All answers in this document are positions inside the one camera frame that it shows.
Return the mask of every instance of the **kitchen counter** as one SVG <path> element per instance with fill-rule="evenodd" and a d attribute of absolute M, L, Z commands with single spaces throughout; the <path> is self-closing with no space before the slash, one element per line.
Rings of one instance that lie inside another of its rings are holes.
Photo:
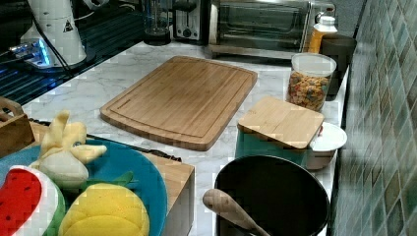
<path fill-rule="evenodd" d="M 165 46 L 153 47 L 141 42 L 34 99 L 23 108 L 29 117 L 47 121 L 61 109 L 68 109 L 71 112 L 70 121 L 87 124 L 89 134 L 141 148 L 159 149 L 182 157 L 184 163 L 196 167 L 195 219 L 189 235 L 209 236 L 214 235 L 214 214 L 205 208 L 202 196 L 206 190 L 213 187 L 220 169 L 234 159 L 237 120 L 266 95 L 284 99 L 291 69 L 288 61 L 239 56 L 218 57 L 216 60 L 219 62 L 257 72 L 258 81 L 218 140 L 207 151 L 160 144 L 113 127 L 99 118 L 99 108 L 102 105 L 176 55 L 209 58 L 206 48 L 202 46 L 172 41 Z M 340 125 L 343 98 L 342 85 L 336 100 L 325 103 L 322 113 L 326 122 Z M 334 163 L 335 158 L 327 168 L 313 172 L 327 190 L 329 197 Z"/>

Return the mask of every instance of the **blue plate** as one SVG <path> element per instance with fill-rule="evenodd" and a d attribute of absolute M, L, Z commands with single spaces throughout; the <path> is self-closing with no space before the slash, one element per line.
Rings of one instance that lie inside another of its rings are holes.
<path fill-rule="evenodd" d="M 147 208 L 150 223 L 149 236 L 161 235 L 167 213 L 167 194 L 162 176 L 153 163 L 139 152 L 126 146 L 106 141 L 87 141 L 87 144 L 107 147 L 107 152 L 103 156 L 87 165 L 90 179 L 111 181 L 127 171 L 133 171 L 134 183 L 129 184 L 127 188 L 135 192 Z M 39 151 L 40 146 L 31 147 L 1 158 L 0 186 L 3 185 L 12 165 L 30 165 L 37 160 Z M 66 195 L 64 197 L 67 205 L 74 200 Z"/>

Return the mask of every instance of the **wooden spoon handle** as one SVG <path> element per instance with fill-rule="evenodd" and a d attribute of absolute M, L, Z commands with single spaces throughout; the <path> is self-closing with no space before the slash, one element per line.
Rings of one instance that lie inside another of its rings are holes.
<path fill-rule="evenodd" d="M 228 194 L 221 190 L 207 190 L 203 196 L 203 203 L 207 208 L 230 222 L 244 229 L 257 229 L 261 235 L 269 236 L 245 210 L 243 210 Z"/>

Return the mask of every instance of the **teal canister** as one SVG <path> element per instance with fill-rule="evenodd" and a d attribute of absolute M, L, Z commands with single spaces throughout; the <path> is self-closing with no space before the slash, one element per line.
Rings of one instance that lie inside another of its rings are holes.
<path fill-rule="evenodd" d="M 235 157 L 273 155 L 305 167 L 323 114 L 266 96 L 238 121 Z"/>

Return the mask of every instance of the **knife block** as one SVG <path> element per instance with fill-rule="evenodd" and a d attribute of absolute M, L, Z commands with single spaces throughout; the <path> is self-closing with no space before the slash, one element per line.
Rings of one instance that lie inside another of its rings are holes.
<path fill-rule="evenodd" d="M 11 116 L 3 111 L 12 111 Z M 28 115 L 19 103 L 0 96 L 0 158 L 29 146 L 34 142 Z"/>

